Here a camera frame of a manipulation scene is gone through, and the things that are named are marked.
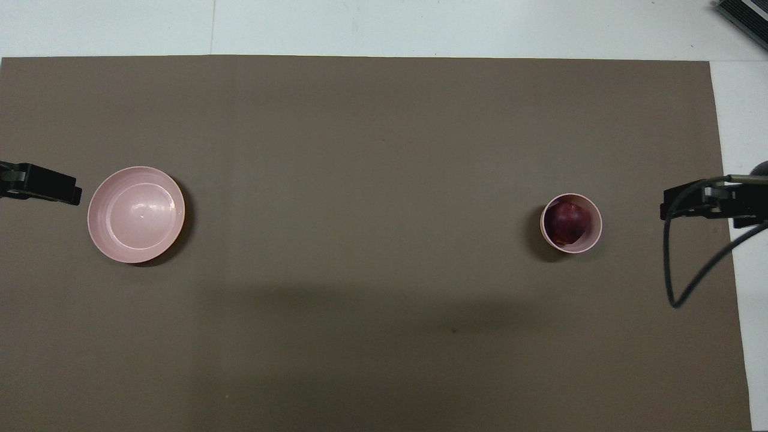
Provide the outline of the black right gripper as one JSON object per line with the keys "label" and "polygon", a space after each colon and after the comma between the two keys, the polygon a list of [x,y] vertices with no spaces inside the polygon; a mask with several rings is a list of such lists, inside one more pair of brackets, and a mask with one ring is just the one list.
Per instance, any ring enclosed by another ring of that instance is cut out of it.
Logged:
{"label": "black right gripper", "polygon": [[[663,192],[660,204],[660,219],[664,220],[675,200],[689,188],[697,186],[687,194],[673,212],[673,218],[702,217],[721,218],[722,203],[730,200],[730,189],[723,182],[708,182],[699,179],[669,188]],[[767,179],[732,179],[737,184],[732,189],[737,201],[737,216],[733,216],[735,229],[745,229],[767,221]]]}

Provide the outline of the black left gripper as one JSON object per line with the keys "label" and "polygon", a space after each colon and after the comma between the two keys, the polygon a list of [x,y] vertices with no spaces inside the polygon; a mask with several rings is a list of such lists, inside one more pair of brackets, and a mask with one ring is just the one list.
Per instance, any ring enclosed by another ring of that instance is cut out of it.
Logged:
{"label": "black left gripper", "polygon": [[77,186],[75,177],[55,170],[38,165],[29,165],[26,170],[19,164],[1,161],[1,197],[29,199],[29,195],[77,206],[80,205],[82,189]]}

